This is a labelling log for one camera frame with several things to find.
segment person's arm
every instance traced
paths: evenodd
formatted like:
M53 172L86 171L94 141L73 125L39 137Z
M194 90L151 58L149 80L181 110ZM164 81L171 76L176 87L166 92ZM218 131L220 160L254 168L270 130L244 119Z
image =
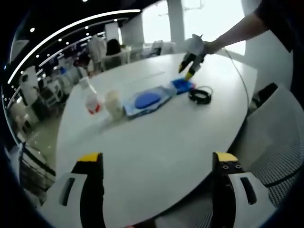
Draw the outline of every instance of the person's arm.
M89 64L87 65L87 74L89 77L94 75L94 64L92 60L90 60Z
M225 46L251 39L267 30L269 28L265 23L255 13L252 13L213 42L206 42L207 52L214 54Z

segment white pillar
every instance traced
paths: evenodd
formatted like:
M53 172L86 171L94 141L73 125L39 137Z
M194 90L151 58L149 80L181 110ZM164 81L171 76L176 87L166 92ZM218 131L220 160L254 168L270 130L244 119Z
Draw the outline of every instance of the white pillar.
M167 0L171 29L171 41L176 43L177 52L183 51L185 32L182 0Z
M110 23L105 25L105 35L106 40L109 41L111 39L117 39L119 41L119 35L118 35L118 23Z

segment blue cloth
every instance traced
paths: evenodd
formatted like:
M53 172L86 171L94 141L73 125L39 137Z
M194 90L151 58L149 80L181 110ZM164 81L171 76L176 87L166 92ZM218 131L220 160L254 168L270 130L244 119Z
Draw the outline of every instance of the blue cloth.
M190 81L185 80L184 78L179 78L171 81L174 87L177 90L177 95L189 92L194 87L194 84Z

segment ceiling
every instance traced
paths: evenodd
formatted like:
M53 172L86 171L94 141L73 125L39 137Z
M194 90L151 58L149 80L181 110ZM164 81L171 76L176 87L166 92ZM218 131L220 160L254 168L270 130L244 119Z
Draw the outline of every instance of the ceiling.
M8 78L11 76L16 66L38 43L66 25L92 15L110 11L124 9L142 10L157 2L157 0L87 0L86 2L83 2L83 0L30 0L26 3L16 2L16 4L18 4L18 8L15 7L13 2L10 2L10 4L12 4L11 8L8 7L7 10L9 11L10 8L15 17L12 20L9 20L9 22L5 25L8 31L8 45L2 47L4 49L3 53L6 53L6 56L2 58L2 62L9 59L10 44L12 43L13 38L15 38L15 40L26 39L29 40L29 43L25 46L25 48L23 48L15 60L6 67L3 77L1 77L1 83L3 85L7 84ZM37 62L40 64L44 59L46 59L47 54L55 53L56 51L66 47L66 42L71 44L86 37L87 32L90 35L93 35L104 31L105 24L100 23L102 21L112 23L114 19L118 19L119 26L121 27L126 21L135 17L137 14L138 13L125 13L110 15L74 26L54 37L39 50L37 50L37 52L35 52L26 61L23 68L26 68L27 65L37 65ZM35 58L36 54L40 55L40 59ZM11 85L16 85L17 81L18 76L14 77Z

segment blue lid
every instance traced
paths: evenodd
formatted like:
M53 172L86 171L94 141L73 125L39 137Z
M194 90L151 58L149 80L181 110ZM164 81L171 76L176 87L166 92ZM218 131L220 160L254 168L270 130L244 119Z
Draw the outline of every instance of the blue lid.
M144 109L157 102L159 102L161 96L156 93L143 93L140 94L135 100L135 108Z

